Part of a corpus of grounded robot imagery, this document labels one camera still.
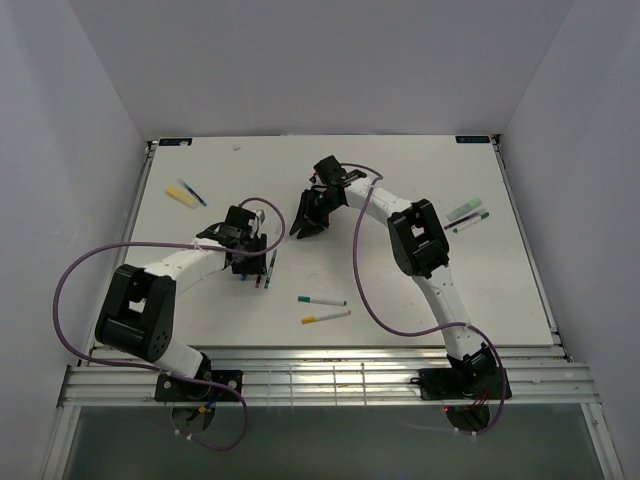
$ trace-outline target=cable tie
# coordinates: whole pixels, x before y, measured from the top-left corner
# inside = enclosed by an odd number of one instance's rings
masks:
[[[207,252],[200,246],[200,239],[199,238],[194,238],[193,239],[193,249],[194,250],[200,250],[200,253],[202,253],[203,255],[207,254]]]

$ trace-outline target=blue marker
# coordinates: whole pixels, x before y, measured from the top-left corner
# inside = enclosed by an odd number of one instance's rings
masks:
[[[196,191],[195,191],[193,188],[191,188],[191,187],[189,186],[189,184],[188,184],[187,182],[185,182],[184,180],[182,180],[181,178],[179,178],[179,179],[178,179],[178,183],[179,183],[180,185],[182,185],[182,188],[184,188],[187,192],[189,192],[189,193],[193,196],[193,198],[195,198],[196,200],[198,200],[198,202],[200,202],[200,205],[202,205],[203,207],[206,207],[206,206],[207,206],[207,202],[205,202],[205,201],[202,199],[202,197],[201,197],[200,195],[198,195],[198,194],[196,193]]]

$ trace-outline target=green marker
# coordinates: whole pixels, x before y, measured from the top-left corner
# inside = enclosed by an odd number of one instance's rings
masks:
[[[267,278],[264,281],[265,290],[269,288],[269,284],[271,283],[271,275],[273,274],[273,266],[276,264],[276,256],[278,255],[278,249],[276,248],[273,251],[273,255],[271,255],[271,262],[269,262],[269,270],[267,271]]]
[[[447,214],[447,220],[450,222],[455,222],[457,219],[466,215],[471,210],[474,210],[482,205],[482,200],[479,198],[474,198],[473,200],[469,200],[467,203],[462,205],[461,207],[456,208],[453,212]]]
[[[453,229],[453,233],[460,233],[462,230],[465,230],[465,229],[469,228],[471,225],[475,225],[476,223],[481,222],[482,220],[484,220],[488,216],[489,216],[489,212],[483,213],[479,217],[472,218],[467,223],[463,223],[459,227],[454,228]]]
[[[347,304],[346,300],[334,300],[333,298],[318,298],[318,297],[305,297],[300,295],[298,297],[299,302],[304,303],[320,303],[322,305],[339,305],[343,307]]]

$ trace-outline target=marker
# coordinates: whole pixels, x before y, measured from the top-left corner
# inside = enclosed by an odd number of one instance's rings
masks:
[[[195,202],[193,198],[191,198],[186,193],[181,192],[173,185],[169,185],[165,190],[165,193],[169,195],[171,198],[173,198],[174,200],[179,201],[180,203],[182,203],[183,205],[186,205],[189,208],[196,208],[198,206],[198,204]]]
[[[271,283],[271,274],[273,273],[273,266],[276,264],[276,256],[278,255],[278,249],[276,248],[273,251],[273,255],[271,255],[271,262],[269,262],[269,270],[267,270],[267,278],[264,281],[264,288],[269,288],[269,284]]]
[[[307,323],[322,322],[324,320],[331,320],[332,318],[346,317],[348,315],[351,315],[351,310],[347,310],[346,312],[340,312],[340,313],[332,313],[331,315],[324,315],[322,317],[306,317],[302,319],[302,324],[306,325]]]
[[[447,213],[447,220],[449,220],[450,222],[455,222],[463,215],[469,213],[471,210],[475,210],[476,208],[478,208],[480,205],[482,205],[482,200],[480,200],[479,198],[469,200],[464,205],[456,208],[450,213]]]
[[[320,303],[322,305],[338,305],[344,307],[347,304],[346,300],[332,300],[330,298],[318,298],[318,297],[298,297],[299,302],[305,303]]]
[[[462,230],[465,230],[465,229],[469,228],[470,226],[475,225],[478,222],[481,222],[482,220],[484,220],[488,216],[489,216],[489,212],[483,213],[482,215],[471,219],[467,223],[463,223],[459,227],[454,228],[453,229],[453,233],[460,233]]]
[[[467,215],[466,217],[462,217],[460,220],[456,220],[455,222],[452,222],[449,225],[446,225],[444,229],[449,230],[450,228],[455,227],[456,225],[460,225],[461,223],[464,223],[467,220],[471,220],[472,218],[477,217],[478,215],[482,215],[485,212],[486,210],[484,208],[481,208],[477,212],[473,212],[471,215]]]
[[[187,192],[189,192],[191,195],[193,195],[193,198],[195,198],[196,200],[198,200],[198,202],[200,202],[200,205],[202,205],[203,207],[206,207],[206,206],[207,206],[207,202],[205,202],[205,201],[202,199],[202,197],[201,197],[200,195],[198,195],[198,194],[196,193],[196,191],[195,191],[193,188],[191,188],[191,187],[189,186],[189,184],[188,184],[187,182],[185,182],[184,180],[182,180],[181,178],[179,178],[179,179],[178,179],[178,183],[179,183],[180,185],[182,185],[182,187],[183,187]]]

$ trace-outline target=white marker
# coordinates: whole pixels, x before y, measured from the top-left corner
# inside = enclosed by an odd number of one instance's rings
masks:
[[[338,305],[344,307],[347,304],[346,300],[332,300],[330,298],[316,298],[316,297],[298,297],[299,302],[305,303],[321,303],[322,305]]]
[[[322,317],[306,317],[302,319],[302,324],[304,325],[306,323],[322,322],[323,320],[331,320],[332,318],[346,317],[348,315],[351,315],[351,310],[340,313],[332,313],[331,315],[324,315]]]
[[[454,228],[453,229],[453,233],[460,233],[462,230],[465,230],[465,229],[471,227],[472,225],[475,225],[476,223],[481,222],[482,220],[484,220],[488,216],[489,216],[489,212],[483,213],[479,217],[472,218],[467,223],[463,223],[462,225],[457,226],[456,228]]]

